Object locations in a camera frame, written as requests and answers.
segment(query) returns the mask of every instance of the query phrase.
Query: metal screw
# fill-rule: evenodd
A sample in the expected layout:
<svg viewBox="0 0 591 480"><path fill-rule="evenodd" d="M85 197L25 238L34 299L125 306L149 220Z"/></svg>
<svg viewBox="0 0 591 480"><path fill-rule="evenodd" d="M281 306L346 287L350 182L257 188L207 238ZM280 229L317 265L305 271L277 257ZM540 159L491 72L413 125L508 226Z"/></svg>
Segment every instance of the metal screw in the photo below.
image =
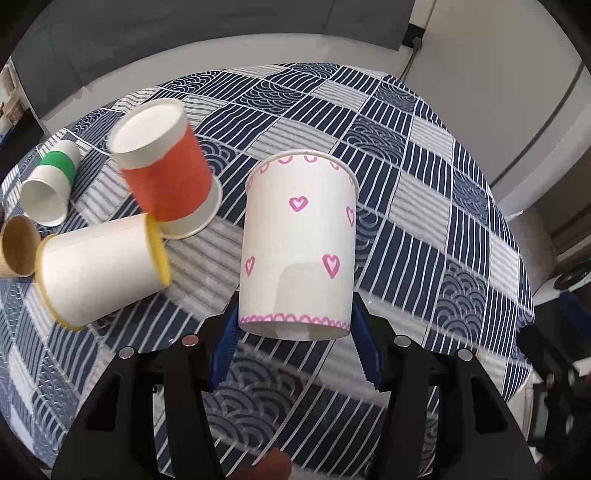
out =
<svg viewBox="0 0 591 480"><path fill-rule="evenodd" d="M189 335L185 335L181 342L184 346L194 346L199 343L199 337L194 333L190 333Z"/></svg>
<svg viewBox="0 0 591 480"><path fill-rule="evenodd" d="M402 347L402 348L406 348L408 346L410 346L410 338L408 338L406 335L397 335L394 338L394 343L396 343L396 345Z"/></svg>
<svg viewBox="0 0 591 480"><path fill-rule="evenodd" d="M460 360L464 360L465 362L469 362L470 360L472 360L474 355L472 355L472 352L470 350L468 350L467 348L462 348L457 351L457 357Z"/></svg>
<svg viewBox="0 0 591 480"><path fill-rule="evenodd" d="M119 350L119 358L123 360L127 360L131 358L135 353L135 350L132 346L124 346L121 350Z"/></svg>

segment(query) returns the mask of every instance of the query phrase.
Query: brown paper cup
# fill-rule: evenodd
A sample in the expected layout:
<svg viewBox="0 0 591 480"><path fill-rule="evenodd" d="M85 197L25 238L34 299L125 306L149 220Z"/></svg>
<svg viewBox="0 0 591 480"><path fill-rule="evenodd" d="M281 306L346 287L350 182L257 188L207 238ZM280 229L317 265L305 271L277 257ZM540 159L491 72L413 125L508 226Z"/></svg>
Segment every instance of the brown paper cup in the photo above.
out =
<svg viewBox="0 0 591 480"><path fill-rule="evenodd" d="M35 271L41 235L24 215L15 215L0 231L0 278L28 277Z"/></svg>

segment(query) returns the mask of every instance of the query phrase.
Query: heart-decorated cup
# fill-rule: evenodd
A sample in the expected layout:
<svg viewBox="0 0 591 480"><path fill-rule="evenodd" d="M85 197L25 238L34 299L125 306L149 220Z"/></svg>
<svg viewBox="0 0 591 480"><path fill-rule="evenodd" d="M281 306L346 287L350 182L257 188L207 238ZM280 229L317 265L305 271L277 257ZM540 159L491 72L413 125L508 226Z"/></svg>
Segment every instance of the heart-decorated cup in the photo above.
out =
<svg viewBox="0 0 591 480"><path fill-rule="evenodd" d="M338 158L291 150L246 180L239 324L284 340L349 333L359 184Z"/></svg>

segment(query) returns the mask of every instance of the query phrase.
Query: pink heart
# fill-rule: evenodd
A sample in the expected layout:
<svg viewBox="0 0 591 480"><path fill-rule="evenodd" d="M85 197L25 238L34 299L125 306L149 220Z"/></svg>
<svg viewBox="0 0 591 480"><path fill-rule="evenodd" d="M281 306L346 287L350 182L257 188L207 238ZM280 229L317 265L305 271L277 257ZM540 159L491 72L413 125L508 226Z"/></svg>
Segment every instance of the pink heart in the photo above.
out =
<svg viewBox="0 0 591 480"><path fill-rule="evenodd" d="M290 198L290 207L295 213L306 208L306 205L308 205L308 199L304 196Z"/></svg>
<svg viewBox="0 0 591 480"><path fill-rule="evenodd" d="M245 265L244 265L244 270L246 270L246 276L250 278L251 273L252 273L252 269L255 266L255 258L254 257L250 257Z"/></svg>
<svg viewBox="0 0 591 480"><path fill-rule="evenodd" d="M330 278L335 278L340 268L339 257L337 257L336 255L329 254L323 255L322 263L324 264L326 271L329 273Z"/></svg>
<svg viewBox="0 0 591 480"><path fill-rule="evenodd" d="M352 227L353 224L355 223L355 212L353 211L353 209L351 207L347 207L347 218L349 219L349 223L351 224L351 227Z"/></svg>

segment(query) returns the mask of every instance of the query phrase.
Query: tablecloth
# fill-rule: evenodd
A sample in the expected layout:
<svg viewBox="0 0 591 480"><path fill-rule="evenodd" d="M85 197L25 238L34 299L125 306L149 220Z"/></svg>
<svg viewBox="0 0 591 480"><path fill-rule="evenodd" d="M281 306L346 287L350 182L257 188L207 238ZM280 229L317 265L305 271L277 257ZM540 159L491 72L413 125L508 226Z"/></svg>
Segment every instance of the tablecloth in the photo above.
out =
<svg viewBox="0 0 591 480"><path fill-rule="evenodd" d="M22 182L58 140L83 155L67 220L42 236L138 213L106 149L115 122L158 98L181 100L223 202L201 233L167 241L173 284L81 332L52 321L31 278L0 281L0 410L32 452L52 465L76 412L117 351L166 348L223 310L239 284L245 180L259 160L313 148L355 172L355 287L370 311L425 348L469 348L504 398L530 372L515 336L532 323L524 263L474 159L433 110L381 72L279 64L201 72L99 108L33 148L2 182L7 215L22 213ZM245 335L227 380L204 397L226 472L271 447L294 475L362 475L376 447L387 394L366 382L350 337L288 342ZM422 470L433 457L432 389ZM164 400L154 396L158 464L173 474Z"/></svg>

